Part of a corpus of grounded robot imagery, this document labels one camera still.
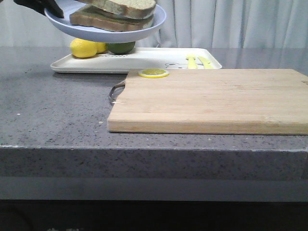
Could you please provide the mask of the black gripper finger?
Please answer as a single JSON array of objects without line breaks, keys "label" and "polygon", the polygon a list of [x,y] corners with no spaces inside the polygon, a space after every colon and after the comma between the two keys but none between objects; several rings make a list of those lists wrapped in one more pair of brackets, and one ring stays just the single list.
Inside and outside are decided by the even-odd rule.
[{"label": "black gripper finger", "polygon": [[63,10],[54,0],[13,0],[14,3],[30,8],[42,15],[45,15],[45,9],[54,16],[64,18]]}]

